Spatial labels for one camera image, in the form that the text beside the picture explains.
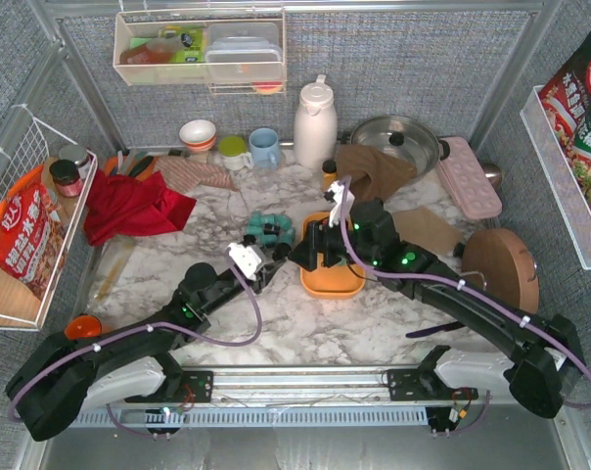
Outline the black coffee capsule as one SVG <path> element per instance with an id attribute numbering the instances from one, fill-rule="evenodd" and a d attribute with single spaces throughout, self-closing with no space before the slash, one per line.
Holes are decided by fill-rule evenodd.
<path id="1" fill-rule="evenodd" d="M 284 259 L 290 252 L 289 247 L 285 247 L 283 245 L 277 246 L 274 250 L 272 255 L 272 259 L 278 261 L 280 259 Z"/>

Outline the brown cork mat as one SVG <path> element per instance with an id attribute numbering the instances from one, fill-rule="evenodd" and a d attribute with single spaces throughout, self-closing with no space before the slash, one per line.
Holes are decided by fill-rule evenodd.
<path id="1" fill-rule="evenodd" d="M 418 245 L 438 256 L 453 252 L 464 240 L 463 233 L 426 207 L 392 214 L 394 227 L 402 241 Z"/>

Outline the orange plastic storage basket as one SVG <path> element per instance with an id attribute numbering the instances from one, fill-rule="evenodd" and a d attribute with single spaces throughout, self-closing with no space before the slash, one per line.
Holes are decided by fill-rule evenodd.
<path id="1" fill-rule="evenodd" d="M 300 282 L 313 298 L 347 300 L 366 283 L 365 270 L 348 261 L 338 226 L 328 227 L 327 211 L 314 212 L 302 223 L 302 239 L 297 256 L 302 262 Z"/>

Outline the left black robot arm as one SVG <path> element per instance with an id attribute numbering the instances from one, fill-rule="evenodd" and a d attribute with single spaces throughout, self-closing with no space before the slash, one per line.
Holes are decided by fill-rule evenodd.
<path id="1" fill-rule="evenodd" d="M 233 262 L 222 273 L 197 262 L 165 306 L 108 334 L 77 340 L 64 332 L 50 334 L 6 385 L 9 420 L 23 423 L 38 442 L 59 435 L 77 417 L 97 380 L 137 360 L 160 359 L 196 340 L 207 342 L 208 316 L 241 293 L 251 299 L 260 294 L 291 249 L 280 243 L 263 251 L 268 260 L 252 280 Z"/>

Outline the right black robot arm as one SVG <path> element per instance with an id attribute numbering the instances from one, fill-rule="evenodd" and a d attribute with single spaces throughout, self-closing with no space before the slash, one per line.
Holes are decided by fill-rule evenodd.
<path id="1" fill-rule="evenodd" d="M 357 263 L 387 289 L 442 310 L 511 360 L 504 380 L 521 406 L 542 418 L 557 415 L 584 364 L 570 320 L 523 318 L 521 310 L 465 285 L 435 254 L 401 240 L 379 200 L 359 203 L 350 214 L 349 222 L 308 223 L 289 259 L 309 272 Z"/>

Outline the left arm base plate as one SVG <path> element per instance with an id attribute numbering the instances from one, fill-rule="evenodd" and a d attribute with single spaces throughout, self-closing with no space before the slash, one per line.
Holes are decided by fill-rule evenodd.
<path id="1" fill-rule="evenodd" d="M 178 386 L 169 398 L 179 403 L 211 402 L 214 374 L 210 370 L 188 370 L 182 373 Z"/>

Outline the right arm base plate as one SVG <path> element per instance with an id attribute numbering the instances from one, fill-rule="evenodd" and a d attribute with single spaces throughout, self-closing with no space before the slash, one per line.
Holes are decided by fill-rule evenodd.
<path id="1" fill-rule="evenodd" d="M 391 401 L 443 400 L 447 391 L 433 372 L 420 368 L 388 369 L 384 376 Z"/>

